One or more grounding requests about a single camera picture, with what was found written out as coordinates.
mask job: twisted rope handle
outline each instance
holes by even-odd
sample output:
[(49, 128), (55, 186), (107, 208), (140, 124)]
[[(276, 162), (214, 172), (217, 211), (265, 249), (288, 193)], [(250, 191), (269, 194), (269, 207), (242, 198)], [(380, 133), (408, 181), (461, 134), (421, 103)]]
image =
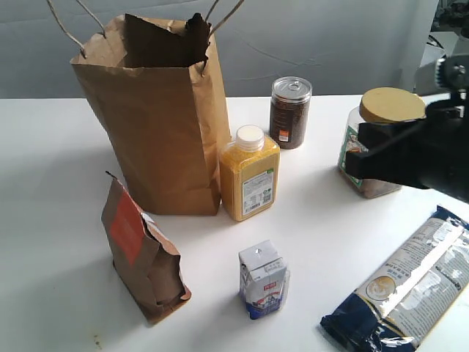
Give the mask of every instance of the twisted rope handle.
[[(211, 6), (211, 8), (208, 10), (208, 13), (207, 13), (207, 16), (205, 16), (205, 22), (208, 21), (208, 18), (210, 17), (210, 15), (212, 14), (213, 12), (213, 9), (215, 9), (215, 6), (218, 4), (220, 0), (215, 0), (215, 2), (213, 3), (213, 5)], [(240, 8), (240, 6), (243, 4), (244, 0), (239, 0), (237, 2), (237, 4), (233, 7), (233, 9), (228, 12), (228, 15), (226, 15), (223, 20), (221, 20), (220, 22), (218, 22), (218, 24), (216, 24), (212, 30), (210, 31), (210, 33), (208, 34), (208, 37), (210, 38), (210, 36), (215, 33), (217, 31), (217, 29), (219, 29), (221, 26), (223, 26), (227, 21), (228, 19), (237, 11), (237, 9)]]
[[(84, 47), (83, 43), (81, 43), (78, 39), (76, 39), (74, 36), (72, 36), (71, 33), (68, 32), (68, 30), (66, 30), (64, 24), (60, 21), (59, 16), (57, 15), (57, 11), (56, 11), (55, 6), (52, 3), (52, 0), (46, 0), (46, 1), (47, 1), (47, 4), (49, 5), (49, 9), (51, 9), (52, 15), (56, 19), (56, 22), (59, 25), (60, 29), (67, 35), (67, 37), (69, 37), (73, 42), (75, 42), (80, 47), (81, 55), (83, 56), (83, 58), (86, 59), (86, 52), (85, 52), (85, 47)], [(96, 21), (96, 23), (103, 30), (103, 33), (101, 33), (101, 34), (104, 36), (104, 38), (106, 38), (106, 31), (104, 30), (104, 26), (100, 22), (100, 20), (97, 19), (95, 14), (93, 12), (91, 12), (89, 10), (89, 8), (86, 7), (86, 5), (83, 2), (81, 2), (81, 0), (76, 0), (76, 2), (78, 2), (78, 4), (81, 7), (84, 8), (84, 10), (88, 13), (88, 15), (90, 15)]]

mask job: white backdrop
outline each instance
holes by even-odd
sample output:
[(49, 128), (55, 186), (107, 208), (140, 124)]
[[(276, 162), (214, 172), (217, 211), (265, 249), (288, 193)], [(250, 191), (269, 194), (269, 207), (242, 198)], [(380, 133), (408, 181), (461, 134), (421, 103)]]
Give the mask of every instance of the white backdrop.
[[(220, 0), (216, 22), (237, 0)], [(226, 93), (269, 95), (280, 76), (314, 93), (411, 89), (438, 0), (246, 0), (217, 33)], [(84, 0), (106, 23), (124, 12), (188, 19), (213, 0)], [(86, 41), (98, 30), (73, 0), (54, 0), (65, 26)], [(70, 67), (77, 47), (45, 0), (0, 0), (0, 98), (80, 97)]]

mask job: jar lid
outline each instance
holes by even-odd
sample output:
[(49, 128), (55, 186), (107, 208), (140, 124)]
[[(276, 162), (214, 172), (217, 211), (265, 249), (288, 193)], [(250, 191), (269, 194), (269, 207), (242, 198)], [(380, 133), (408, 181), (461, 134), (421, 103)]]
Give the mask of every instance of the jar lid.
[(393, 123), (425, 117), (425, 103), (407, 90), (383, 87), (361, 98), (360, 115), (367, 122)]
[(256, 152), (264, 147), (264, 132), (254, 125), (245, 125), (236, 132), (236, 145), (246, 152)]
[(311, 97), (311, 83), (300, 77), (282, 77), (272, 84), (272, 96), (288, 103), (302, 103)]

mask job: white bottle cap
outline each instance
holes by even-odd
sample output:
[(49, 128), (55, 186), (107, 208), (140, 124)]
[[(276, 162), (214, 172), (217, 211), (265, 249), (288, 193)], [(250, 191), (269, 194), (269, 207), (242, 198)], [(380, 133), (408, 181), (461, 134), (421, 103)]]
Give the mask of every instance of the white bottle cap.
[(264, 147), (264, 132), (254, 125), (240, 127), (236, 132), (236, 145), (246, 152), (256, 152)]

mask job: tabletop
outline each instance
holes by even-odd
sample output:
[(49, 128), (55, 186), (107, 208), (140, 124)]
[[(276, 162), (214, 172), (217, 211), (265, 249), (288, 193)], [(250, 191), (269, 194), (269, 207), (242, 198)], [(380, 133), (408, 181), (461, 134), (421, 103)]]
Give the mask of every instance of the tabletop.
[[(315, 351), (335, 348), (317, 328), (403, 243), (437, 204), (403, 188), (362, 199), (336, 171), (348, 112), (360, 96), (313, 97), (306, 141), (282, 150), (275, 204), (236, 223), (153, 216), (182, 255), (192, 299), (150, 327), (111, 264), (100, 214), (122, 180), (86, 100), (0, 100), (0, 351)], [(269, 98), (229, 98), (230, 127), (267, 130)], [(291, 271), (284, 308), (250, 320), (237, 297), (237, 253), (270, 239)], [(463, 292), (419, 352), (467, 350)]]

